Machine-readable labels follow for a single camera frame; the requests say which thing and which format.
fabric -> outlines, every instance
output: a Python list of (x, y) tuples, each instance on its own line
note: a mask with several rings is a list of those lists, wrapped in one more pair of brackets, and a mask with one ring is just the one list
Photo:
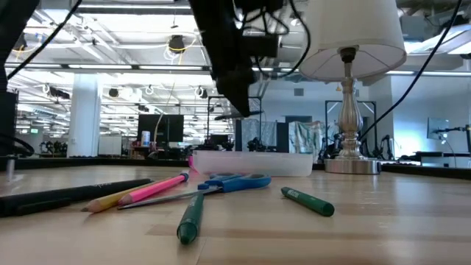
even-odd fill
[[(339, 131), (338, 126), (329, 124), (328, 135)], [(313, 154), (314, 163), (317, 162), (322, 148), (322, 139), (325, 137), (325, 124), (320, 121), (311, 123), (292, 122), (289, 124), (289, 152), (297, 154)]]
[[(242, 122), (242, 151), (248, 152), (247, 143), (255, 137), (259, 137), (259, 121), (256, 119), (244, 119)], [(262, 121), (262, 139), (264, 146), (277, 145), (277, 123), (272, 121)]]

scissors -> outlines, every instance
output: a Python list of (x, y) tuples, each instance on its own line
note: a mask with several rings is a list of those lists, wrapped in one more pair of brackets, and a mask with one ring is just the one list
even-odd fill
[(218, 174), (211, 175), (209, 180), (198, 185), (198, 191), (187, 192), (184, 194), (148, 199), (142, 202), (136, 202), (129, 205), (118, 207), (118, 210), (136, 208), (145, 205), (153, 205), (162, 202), (168, 202), (174, 199), (193, 196), (198, 193), (212, 194), (216, 192), (233, 192), (242, 191), (250, 188), (263, 188), (268, 186), (272, 181), (272, 177), (265, 174)]

clear plastic container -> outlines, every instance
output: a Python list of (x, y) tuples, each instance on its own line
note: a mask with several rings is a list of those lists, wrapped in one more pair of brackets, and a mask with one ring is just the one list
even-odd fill
[(273, 152), (193, 152), (195, 169), (202, 174), (234, 172), (305, 177), (311, 174), (313, 156)]

lamp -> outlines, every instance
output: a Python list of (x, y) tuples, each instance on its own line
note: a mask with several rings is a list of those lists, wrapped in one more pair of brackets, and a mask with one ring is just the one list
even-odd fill
[(385, 74), (406, 61), (395, 0), (311, 0), (307, 12), (311, 49), (300, 73), (311, 79), (341, 82), (339, 127), (343, 150), (325, 161), (325, 171), (378, 174), (378, 163), (361, 155), (363, 127), (355, 98), (355, 79)]

yellow colored pencil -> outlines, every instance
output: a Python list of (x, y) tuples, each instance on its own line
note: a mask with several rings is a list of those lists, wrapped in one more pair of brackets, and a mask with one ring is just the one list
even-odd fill
[(141, 185), (136, 188), (130, 188), (126, 191), (120, 191), (115, 194), (111, 194), (105, 197), (101, 197), (98, 199), (94, 199), (90, 201), (83, 209), (82, 212), (91, 212), (91, 213), (98, 213), (104, 210), (107, 210), (109, 208), (112, 208), (113, 206), (118, 205), (118, 201), (125, 195), (127, 195), (130, 192), (137, 191), (140, 188), (146, 188), (147, 186), (154, 185), (155, 183), (158, 183), (158, 181), (154, 181), (151, 183), (148, 183), (146, 185)]

